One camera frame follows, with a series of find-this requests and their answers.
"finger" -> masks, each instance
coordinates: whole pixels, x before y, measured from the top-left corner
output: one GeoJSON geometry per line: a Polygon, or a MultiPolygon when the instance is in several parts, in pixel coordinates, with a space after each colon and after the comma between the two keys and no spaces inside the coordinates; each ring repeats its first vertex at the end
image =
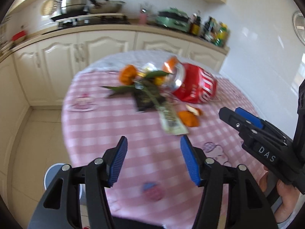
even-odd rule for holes
{"type": "Polygon", "coordinates": [[[259,186],[260,186],[260,189],[265,192],[266,189],[267,189],[267,177],[268,177],[268,172],[265,173],[262,178],[260,179],[259,181],[259,186]]]}
{"type": "Polygon", "coordinates": [[[283,204],[277,209],[274,214],[277,223],[284,222],[293,212],[298,201],[300,191],[292,185],[286,185],[281,180],[277,183],[278,194],[282,197],[283,204]]]}

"white lettering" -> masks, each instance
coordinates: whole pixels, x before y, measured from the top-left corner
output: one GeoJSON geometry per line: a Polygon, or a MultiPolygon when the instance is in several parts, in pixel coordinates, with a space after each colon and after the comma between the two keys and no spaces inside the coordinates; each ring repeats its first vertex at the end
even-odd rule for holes
{"type": "Polygon", "coordinates": [[[264,152],[264,150],[265,150],[265,148],[264,147],[261,147],[260,149],[259,149],[259,153],[263,153],[264,152]]]}

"tablecloth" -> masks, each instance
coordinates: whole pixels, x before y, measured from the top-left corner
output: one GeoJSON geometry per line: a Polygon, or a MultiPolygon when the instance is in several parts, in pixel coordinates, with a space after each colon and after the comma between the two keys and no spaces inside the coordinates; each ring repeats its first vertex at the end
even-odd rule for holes
{"type": "MultiPolygon", "coordinates": [[[[87,165],[115,147],[122,135],[128,139],[128,151],[117,183],[107,189],[111,213],[171,229],[192,228],[201,195],[191,180],[180,151],[180,137],[166,134],[156,111],[138,113],[130,95],[106,98],[109,90],[100,86],[118,86],[118,70],[132,62],[143,65],[146,60],[160,65],[173,54],[154,51],[117,54],[102,59],[77,74],[66,95],[62,123],[65,144],[73,167],[87,165]],[[84,94],[96,104],[93,110],[71,110],[75,99],[84,94]],[[145,185],[154,184],[162,199],[155,201],[145,194],[145,185]]],[[[204,116],[200,127],[188,128],[193,146],[204,150],[221,164],[236,167],[245,164],[258,181],[262,165],[241,148],[242,139],[218,117],[219,109],[242,107],[256,114],[250,101],[228,79],[218,79],[218,101],[198,104],[204,116]]],[[[176,110],[185,110],[180,102],[176,110]]],[[[225,215],[228,190],[223,193],[222,215],[225,215]]]]}

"kitchen counter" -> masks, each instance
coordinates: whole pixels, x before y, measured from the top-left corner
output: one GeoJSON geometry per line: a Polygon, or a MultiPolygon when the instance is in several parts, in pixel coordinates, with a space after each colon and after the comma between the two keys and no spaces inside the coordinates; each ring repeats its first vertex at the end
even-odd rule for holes
{"type": "Polygon", "coordinates": [[[81,26],[81,27],[75,27],[75,28],[68,28],[63,30],[58,30],[55,32],[47,33],[44,35],[41,35],[42,33],[46,33],[48,31],[53,31],[56,29],[56,26],[47,28],[45,30],[39,31],[35,34],[30,35],[30,38],[28,38],[26,41],[22,42],[21,44],[15,46],[12,48],[8,53],[2,55],[0,57],[0,62],[3,61],[7,56],[9,56],[11,53],[28,46],[30,44],[36,43],[41,40],[45,40],[48,38],[65,35],[69,33],[79,33],[79,32],[85,32],[85,31],[97,31],[97,30],[120,30],[120,31],[136,31],[136,32],[144,32],[144,33],[154,33],[164,36],[170,36],[177,39],[187,40],[189,42],[193,42],[202,46],[205,46],[207,48],[213,49],[215,51],[218,51],[224,55],[227,55],[229,52],[229,47],[220,48],[217,47],[209,42],[206,42],[199,37],[194,37],[191,35],[187,35],[185,33],[180,33],[172,30],[162,29],[160,27],[155,26],[149,26],[149,25],[138,25],[138,24],[131,24],[131,25],[124,25],[124,24],[104,24],[104,25],[89,25],[89,26],[81,26]]]}

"screw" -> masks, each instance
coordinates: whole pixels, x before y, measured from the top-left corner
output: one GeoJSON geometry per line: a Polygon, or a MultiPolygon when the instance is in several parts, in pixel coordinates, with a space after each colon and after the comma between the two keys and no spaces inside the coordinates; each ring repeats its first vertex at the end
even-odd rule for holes
{"type": "Polygon", "coordinates": [[[104,160],[100,157],[94,160],[95,164],[102,164],[103,162],[104,162],[104,160]]]}
{"type": "Polygon", "coordinates": [[[63,171],[67,171],[67,170],[70,169],[70,165],[65,164],[65,165],[63,165],[63,166],[61,167],[61,169],[62,169],[63,171]]]}
{"type": "Polygon", "coordinates": [[[205,159],[205,162],[206,162],[207,164],[213,164],[213,163],[215,163],[215,160],[212,159],[212,158],[210,158],[210,157],[208,157],[208,158],[205,159]]]}
{"type": "Polygon", "coordinates": [[[247,170],[247,167],[246,167],[245,165],[243,165],[243,164],[240,164],[240,165],[238,166],[238,168],[239,168],[241,171],[247,170]]]}

